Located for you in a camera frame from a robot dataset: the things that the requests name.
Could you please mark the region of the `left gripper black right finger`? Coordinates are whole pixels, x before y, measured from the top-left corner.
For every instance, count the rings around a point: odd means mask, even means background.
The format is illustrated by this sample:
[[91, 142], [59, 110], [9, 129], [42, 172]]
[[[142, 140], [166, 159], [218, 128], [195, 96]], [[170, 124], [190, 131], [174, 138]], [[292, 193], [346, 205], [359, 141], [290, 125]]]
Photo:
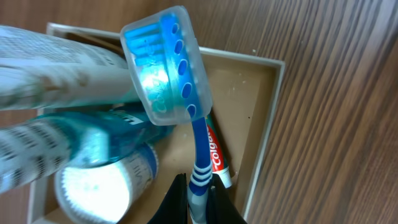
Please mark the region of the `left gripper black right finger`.
[[208, 188], [207, 199], [208, 224], [247, 224], [229, 199], [218, 174], [213, 174]]

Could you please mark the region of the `white cream tube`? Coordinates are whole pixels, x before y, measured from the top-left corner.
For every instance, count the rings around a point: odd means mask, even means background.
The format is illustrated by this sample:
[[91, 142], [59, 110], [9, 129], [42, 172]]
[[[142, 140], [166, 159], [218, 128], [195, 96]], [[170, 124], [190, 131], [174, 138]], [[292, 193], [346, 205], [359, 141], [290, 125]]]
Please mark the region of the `white cream tube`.
[[101, 47], [1, 26], [1, 109], [139, 101], [126, 61]]

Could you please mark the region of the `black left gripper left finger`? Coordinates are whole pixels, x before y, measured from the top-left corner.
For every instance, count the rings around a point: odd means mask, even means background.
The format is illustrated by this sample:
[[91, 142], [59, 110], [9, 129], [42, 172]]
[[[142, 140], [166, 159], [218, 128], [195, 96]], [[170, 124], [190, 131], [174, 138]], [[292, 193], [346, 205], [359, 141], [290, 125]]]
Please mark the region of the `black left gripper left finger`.
[[148, 224], [187, 224], [187, 203], [186, 174], [178, 174]]

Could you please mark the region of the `cotton swab jar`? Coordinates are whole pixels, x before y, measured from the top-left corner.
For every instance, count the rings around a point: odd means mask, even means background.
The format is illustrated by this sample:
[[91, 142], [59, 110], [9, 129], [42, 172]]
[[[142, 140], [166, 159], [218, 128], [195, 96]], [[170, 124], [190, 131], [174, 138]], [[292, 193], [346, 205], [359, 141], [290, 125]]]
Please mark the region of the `cotton swab jar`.
[[150, 144], [112, 164], [55, 174], [55, 195], [73, 223], [117, 223], [157, 177], [159, 159]]

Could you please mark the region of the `blue toothbrush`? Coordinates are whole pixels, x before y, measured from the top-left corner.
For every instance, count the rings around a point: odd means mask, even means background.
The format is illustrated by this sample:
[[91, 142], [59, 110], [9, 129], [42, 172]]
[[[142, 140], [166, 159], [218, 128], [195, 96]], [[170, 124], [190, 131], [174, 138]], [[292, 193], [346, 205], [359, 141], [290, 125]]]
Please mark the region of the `blue toothbrush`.
[[124, 26], [120, 40], [134, 88], [157, 126], [191, 123], [195, 163], [188, 185], [193, 223], [206, 223], [212, 161], [205, 116], [211, 90], [190, 16], [174, 6]]

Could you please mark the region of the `blue mouthwash bottle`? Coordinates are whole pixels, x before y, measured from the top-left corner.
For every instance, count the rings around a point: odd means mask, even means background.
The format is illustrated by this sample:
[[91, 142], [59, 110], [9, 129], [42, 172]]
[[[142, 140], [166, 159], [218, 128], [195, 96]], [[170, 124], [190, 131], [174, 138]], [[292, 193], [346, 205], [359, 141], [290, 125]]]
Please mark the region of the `blue mouthwash bottle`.
[[65, 166], [101, 167], [169, 135], [141, 105], [110, 111], [62, 111], [1, 128], [1, 192], [49, 176]]

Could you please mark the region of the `green red toothpaste tube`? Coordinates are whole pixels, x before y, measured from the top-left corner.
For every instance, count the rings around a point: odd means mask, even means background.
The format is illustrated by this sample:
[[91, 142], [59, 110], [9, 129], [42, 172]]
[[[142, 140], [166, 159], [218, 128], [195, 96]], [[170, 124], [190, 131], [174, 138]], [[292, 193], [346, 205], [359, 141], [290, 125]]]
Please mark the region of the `green red toothpaste tube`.
[[221, 144], [219, 142], [215, 126], [210, 114], [205, 117], [208, 141], [210, 145], [210, 156], [212, 161], [212, 171], [217, 174], [226, 189], [232, 186], [232, 180], [229, 173], [229, 164], [226, 160]]

